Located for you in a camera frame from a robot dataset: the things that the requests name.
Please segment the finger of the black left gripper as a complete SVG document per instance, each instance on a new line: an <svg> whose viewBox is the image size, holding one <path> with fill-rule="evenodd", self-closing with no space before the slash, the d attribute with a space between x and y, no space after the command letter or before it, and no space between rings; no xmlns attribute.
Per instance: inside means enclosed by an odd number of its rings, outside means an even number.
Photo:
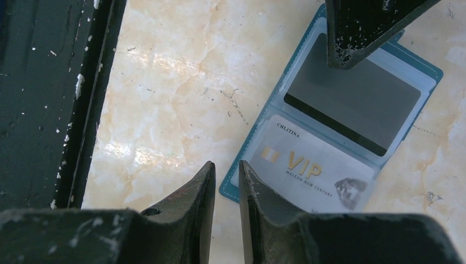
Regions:
<svg viewBox="0 0 466 264"><path fill-rule="evenodd" d="M327 0L327 62L351 69L438 3L437 0Z"/></svg>

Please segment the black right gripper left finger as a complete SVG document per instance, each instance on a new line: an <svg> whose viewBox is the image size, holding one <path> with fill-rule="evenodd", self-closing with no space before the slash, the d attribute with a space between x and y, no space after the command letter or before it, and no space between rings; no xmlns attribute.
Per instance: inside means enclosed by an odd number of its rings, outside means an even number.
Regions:
<svg viewBox="0 0 466 264"><path fill-rule="evenodd" d="M215 165L142 212L1 212L1 263L208 263Z"/></svg>

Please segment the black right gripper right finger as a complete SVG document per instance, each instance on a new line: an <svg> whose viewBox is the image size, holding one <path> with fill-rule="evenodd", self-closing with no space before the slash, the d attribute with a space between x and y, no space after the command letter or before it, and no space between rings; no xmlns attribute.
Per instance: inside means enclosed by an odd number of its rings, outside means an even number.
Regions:
<svg viewBox="0 0 466 264"><path fill-rule="evenodd" d="M238 165L245 263L462 263L445 230L423 214L301 210Z"/></svg>

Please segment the silver VIP credit card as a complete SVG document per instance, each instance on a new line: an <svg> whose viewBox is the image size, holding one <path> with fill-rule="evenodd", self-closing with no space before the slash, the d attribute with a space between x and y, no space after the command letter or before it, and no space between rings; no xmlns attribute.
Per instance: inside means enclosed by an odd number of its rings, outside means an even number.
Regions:
<svg viewBox="0 0 466 264"><path fill-rule="evenodd" d="M375 174L279 115L268 121L248 163L267 186L311 213L360 212Z"/></svg>

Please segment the blue card holder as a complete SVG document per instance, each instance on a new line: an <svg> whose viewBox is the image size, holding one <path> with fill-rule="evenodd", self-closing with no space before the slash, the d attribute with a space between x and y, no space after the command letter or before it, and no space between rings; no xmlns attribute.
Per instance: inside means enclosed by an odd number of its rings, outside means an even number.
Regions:
<svg viewBox="0 0 466 264"><path fill-rule="evenodd" d="M443 71L398 43L349 70L327 64L321 5L223 180L238 202L239 162L310 213L360 212Z"/></svg>

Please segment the black credit card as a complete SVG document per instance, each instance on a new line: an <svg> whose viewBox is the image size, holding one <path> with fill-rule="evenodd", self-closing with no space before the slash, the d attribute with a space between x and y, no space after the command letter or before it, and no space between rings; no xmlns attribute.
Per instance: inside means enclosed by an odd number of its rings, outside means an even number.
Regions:
<svg viewBox="0 0 466 264"><path fill-rule="evenodd" d="M349 70L329 68L327 37L320 34L284 102L381 157L420 95L367 59Z"/></svg>

